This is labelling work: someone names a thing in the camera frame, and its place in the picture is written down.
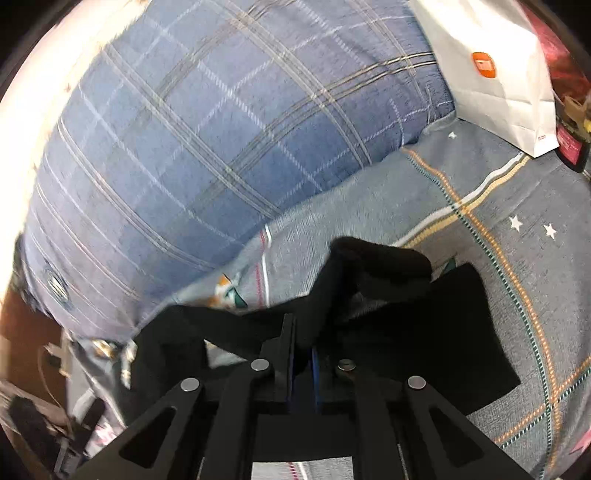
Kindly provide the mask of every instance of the red package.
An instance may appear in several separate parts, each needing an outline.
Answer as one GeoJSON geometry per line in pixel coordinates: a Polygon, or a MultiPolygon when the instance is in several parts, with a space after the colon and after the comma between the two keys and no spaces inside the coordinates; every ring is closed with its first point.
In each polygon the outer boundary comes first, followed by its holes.
{"type": "Polygon", "coordinates": [[[568,95],[583,103],[587,92],[591,89],[591,82],[587,80],[568,49],[552,29],[525,5],[522,4],[522,7],[542,45],[556,95],[563,102],[564,97],[568,95]]]}

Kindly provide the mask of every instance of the metal screw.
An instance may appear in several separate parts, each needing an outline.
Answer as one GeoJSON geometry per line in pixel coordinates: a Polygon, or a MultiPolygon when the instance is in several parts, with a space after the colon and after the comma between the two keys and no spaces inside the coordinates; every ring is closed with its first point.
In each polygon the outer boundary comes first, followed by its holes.
{"type": "Polygon", "coordinates": [[[356,367],[355,362],[349,358],[343,358],[339,360],[339,364],[337,366],[339,367],[339,370],[342,370],[343,372],[352,372],[356,367]]]}
{"type": "Polygon", "coordinates": [[[427,382],[423,377],[419,377],[418,375],[413,375],[408,380],[408,386],[413,390],[422,390],[427,385],[427,382]]]}
{"type": "Polygon", "coordinates": [[[185,378],[181,382],[181,389],[184,392],[192,392],[194,390],[197,390],[198,388],[199,388],[199,380],[197,380],[196,378],[193,378],[193,377],[185,378]]]}
{"type": "Polygon", "coordinates": [[[269,360],[265,360],[264,358],[257,358],[256,360],[253,360],[251,363],[251,368],[255,371],[255,372],[262,372],[264,370],[266,370],[267,368],[269,368],[269,360]]]}

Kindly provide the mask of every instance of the black cloth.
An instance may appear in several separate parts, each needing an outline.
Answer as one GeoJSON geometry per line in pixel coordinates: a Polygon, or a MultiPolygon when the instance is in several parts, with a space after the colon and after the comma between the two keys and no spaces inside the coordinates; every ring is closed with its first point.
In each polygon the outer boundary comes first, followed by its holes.
{"type": "Polygon", "coordinates": [[[0,426],[0,473],[2,478],[31,480],[32,476],[0,426]]]}
{"type": "Polygon", "coordinates": [[[265,340],[279,336],[284,314],[293,313],[298,370],[316,347],[382,377],[421,375],[463,414],[472,413],[519,378],[474,267],[460,265],[434,281],[432,274],[429,260],[414,250],[337,239],[306,297],[244,315],[181,305],[163,310],[135,338],[131,389],[117,385],[113,396],[132,421],[183,378],[207,380],[233,368],[209,369],[204,339],[253,360],[265,340]],[[364,304],[366,311],[356,314],[364,304]]]}

